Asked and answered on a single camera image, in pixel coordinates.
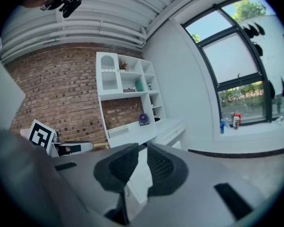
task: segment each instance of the brick wall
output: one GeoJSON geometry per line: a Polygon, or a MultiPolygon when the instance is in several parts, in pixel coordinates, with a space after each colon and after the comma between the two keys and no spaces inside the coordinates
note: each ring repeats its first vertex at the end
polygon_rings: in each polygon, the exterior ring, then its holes
{"type": "Polygon", "coordinates": [[[140,97],[102,101],[101,105],[108,130],[138,121],[139,115],[143,113],[140,97]]]}
{"type": "Polygon", "coordinates": [[[142,58],[137,51],[117,46],[65,44],[8,63],[8,72],[26,94],[11,131],[19,134],[37,119],[58,131],[62,141],[105,141],[97,97],[97,51],[142,58]]]}

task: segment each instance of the desk drawer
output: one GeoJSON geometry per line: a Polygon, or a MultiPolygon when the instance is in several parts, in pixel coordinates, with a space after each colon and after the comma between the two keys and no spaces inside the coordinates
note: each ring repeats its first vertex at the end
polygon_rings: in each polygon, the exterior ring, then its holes
{"type": "Polygon", "coordinates": [[[180,123],[178,125],[175,125],[171,129],[163,132],[162,134],[158,135],[157,137],[155,137],[152,142],[161,145],[167,145],[184,130],[185,130],[185,125],[183,123],[180,123]]]}

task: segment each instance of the black and white marker board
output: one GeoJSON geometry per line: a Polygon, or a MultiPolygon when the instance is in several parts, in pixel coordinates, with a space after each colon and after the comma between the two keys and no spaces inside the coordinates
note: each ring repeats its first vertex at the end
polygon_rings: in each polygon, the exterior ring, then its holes
{"type": "Polygon", "coordinates": [[[49,154],[54,134],[55,130],[35,119],[30,127],[29,140],[35,145],[44,147],[49,154]]]}

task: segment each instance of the window frame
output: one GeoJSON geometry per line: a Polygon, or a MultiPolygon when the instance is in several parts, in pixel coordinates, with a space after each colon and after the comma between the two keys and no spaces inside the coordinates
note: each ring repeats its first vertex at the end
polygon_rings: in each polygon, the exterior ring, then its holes
{"type": "Polygon", "coordinates": [[[215,89],[215,94],[216,94],[217,102],[218,102],[220,119],[222,118],[222,110],[221,110],[221,106],[220,106],[220,99],[219,99],[218,92],[224,91],[224,90],[227,90],[227,89],[231,89],[231,88],[234,88],[234,87],[239,87],[239,86],[248,85],[248,84],[251,84],[251,83],[254,83],[254,82],[261,81],[262,85],[263,85],[263,90],[264,90],[264,102],[265,102],[266,117],[265,117],[265,119],[259,119],[258,121],[254,121],[254,122],[243,122],[241,125],[244,126],[244,125],[252,125],[252,124],[262,123],[262,122],[272,122],[272,120],[275,120],[278,117],[272,116],[272,99],[271,99],[271,96],[270,96],[271,94],[270,94],[269,80],[267,78],[267,74],[266,74],[264,65],[262,63],[262,60],[260,58],[260,55],[259,55],[258,51],[256,50],[254,44],[252,43],[251,39],[247,35],[247,33],[241,28],[241,26],[229,14],[227,14],[222,9],[224,6],[230,5],[230,4],[232,4],[234,2],[238,2],[238,1],[241,1],[241,0],[227,0],[227,1],[224,1],[224,2],[219,3],[219,4],[213,4],[212,7],[205,10],[204,12],[198,14],[197,16],[191,18],[187,22],[181,24],[181,26],[184,28],[184,30],[190,36],[192,41],[195,43],[195,45],[197,46],[203,60],[205,61],[205,64],[207,66],[207,69],[209,71],[211,79],[213,81],[213,86],[214,86],[214,89],[215,89]],[[189,25],[196,22],[197,20],[199,20],[199,19],[203,18],[204,16],[206,16],[206,15],[212,13],[212,12],[215,12],[215,11],[219,12],[232,26],[205,38],[204,40],[200,41],[199,43],[196,43],[195,40],[193,39],[193,37],[186,30],[186,27],[188,27],[189,25]],[[216,78],[215,73],[214,73],[214,70],[213,70],[211,63],[209,62],[204,50],[203,50],[203,47],[205,47],[205,46],[207,46],[211,43],[214,43],[214,42],[216,42],[220,39],[223,39],[223,38],[225,38],[225,37],[227,37],[231,34],[234,34],[234,33],[237,33],[237,35],[242,39],[243,43],[245,44],[248,52],[252,56],[252,59],[253,59],[255,65],[256,65],[256,67],[257,67],[257,72],[253,73],[253,74],[246,75],[244,77],[235,78],[235,79],[232,79],[232,80],[229,80],[229,81],[218,83],[217,78],[216,78]]]}

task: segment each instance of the potted plant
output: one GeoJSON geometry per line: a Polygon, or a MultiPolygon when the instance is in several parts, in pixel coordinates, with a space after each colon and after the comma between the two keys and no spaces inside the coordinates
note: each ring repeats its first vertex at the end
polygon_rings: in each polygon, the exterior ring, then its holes
{"type": "Polygon", "coordinates": [[[119,59],[119,69],[120,71],[127,71],[127,63],[119,59]]]}

